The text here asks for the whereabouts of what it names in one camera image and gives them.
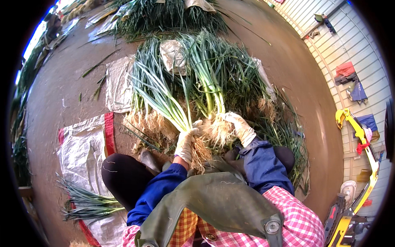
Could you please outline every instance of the apron strap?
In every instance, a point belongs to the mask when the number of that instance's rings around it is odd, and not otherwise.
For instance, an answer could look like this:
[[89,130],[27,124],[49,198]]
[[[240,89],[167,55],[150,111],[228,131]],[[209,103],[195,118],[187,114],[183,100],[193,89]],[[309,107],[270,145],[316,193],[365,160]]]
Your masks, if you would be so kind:
[[184,208],[220,231],[245,233],[267,239],[270,247],[282,246],[281,212],[230,171],[195,175],[180,183],[144,221],[136,246],[167,246]]

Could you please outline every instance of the blue jacket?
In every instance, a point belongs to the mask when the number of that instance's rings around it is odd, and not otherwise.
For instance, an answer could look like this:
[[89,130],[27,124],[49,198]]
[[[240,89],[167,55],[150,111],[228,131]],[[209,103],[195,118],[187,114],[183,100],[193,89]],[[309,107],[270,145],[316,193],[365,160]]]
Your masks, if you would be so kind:
[[[244,169],[248,185],[263,194],[273,186],[281,187],[294,195],[285,166],[276,158],[268,141],[255,138],[246,148],[240,150],[244,157]],[[128,226],[141,226],[159,201],[186,179],[187,170],[178,163],[154,177],[145,188],[136,206],[128,213]]]

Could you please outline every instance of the plaid fabric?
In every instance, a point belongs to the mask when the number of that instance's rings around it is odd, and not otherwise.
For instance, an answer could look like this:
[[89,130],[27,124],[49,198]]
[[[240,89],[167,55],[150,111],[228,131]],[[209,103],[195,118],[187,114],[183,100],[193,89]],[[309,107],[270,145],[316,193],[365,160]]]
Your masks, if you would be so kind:
[[[318,216],[308,209],[288,191],[274,186],[263,194],[284,215],[282,228],[283,246],[323,246],[324,228]],[[211,246],[269,246],[265,239],[248,234],[222,232],[202,220],[189,209],[181,213],[177,228],[169,246],[192,246],[196,226],[203,238],[212,234],[215,240],[207,240]],[[139,226],[129,226],[124,230],[122,246],[134,246],[134,236]]]

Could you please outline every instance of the dirt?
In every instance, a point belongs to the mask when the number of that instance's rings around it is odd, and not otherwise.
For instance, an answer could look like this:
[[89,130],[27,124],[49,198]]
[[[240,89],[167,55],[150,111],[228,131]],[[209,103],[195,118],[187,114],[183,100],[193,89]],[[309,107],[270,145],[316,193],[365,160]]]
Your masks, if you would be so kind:
[[[250,54],[262,60],[270,82],[285,88],[300,115],[309,152],[311,179],[311,191],[304,204],[323,221],[342,183],[343,151],[341,134],[334,120],[335,104],[321,70],[296,31],[267,4],[255,0],[219,0],[219,3],[238,22],[225,17],[237,35],[230,32],[229,40],[240,43],[240,37]],[[98,13],[102,8],[94,9],[87,16]],[[51,246],[58,247],[66,247],[74,239],[85,241],[79,225],[62,221],[60,213],[67,196],[55,182],[55,172],[60,173],[56,155],[58,129],[108,112],[104,107],[104,87],[98,101],[91,100],[98,86],[96,83],[105,73],[105,66],[97,67],[84,78],[81,75],[116,49],[121,48],[105,63],[134,54],[137,47],[135,43],[128,44],[120,39],[114,47],[115,40],[108,36],[77,48],[100,27],[85,29],[86,21],[87,18],[80,21],[41,68],[27,103],[28,155],[33,174],[34,206]],[[120,123],[121,118],[116,114],[115,122]],[[121,134],[117,126],[114,129],[117,152],[130,154],[132,140]]]

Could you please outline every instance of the wall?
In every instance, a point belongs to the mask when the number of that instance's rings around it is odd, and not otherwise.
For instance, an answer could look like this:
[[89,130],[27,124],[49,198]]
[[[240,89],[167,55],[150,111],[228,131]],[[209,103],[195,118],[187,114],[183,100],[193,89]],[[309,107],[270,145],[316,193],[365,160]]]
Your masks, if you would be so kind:
[[[317,23],[314,20],[314,13],[328,13],[335,5],[335,2],[331,0],[285,0],[283,4],[274,0],[262,1],[273,3],[274,10],[279,12],[299,35]],[[386,102],[391,98],[391,93],[380,52],[350,3],[345,3],[329,17],[329,21],[335,28],[336,34],[332,34],[325,25],[321,25],[318,27],[320,34],[313,39],[305,39],[305,43],[322,70],[337,109],[348,107],[355,116],[374,114],[380,138],[372,145],[376,152],[384,151],[384,118]],[[336,66],[349,61],[354,65],[369,98],[366,105],[364,103],[359,105],[347,98],[346,89],[351,83],[340,86],[334,83]],[[353,128],[347,123],[341,132],[344,150],[344,181],[357,181],[357,175],[361,169],[369,169],[370,165],[365,153],[358,156],[355,152],[357,139],[352,136]],[[391,167],[389,160],[385,157],[384,151],[378,182],[368,198],[372,200],[372,205],[361,208],[358,215],[375,215],[379,209]],[[364,182],[357,183],[357,193],[364,188],[365,184]]]

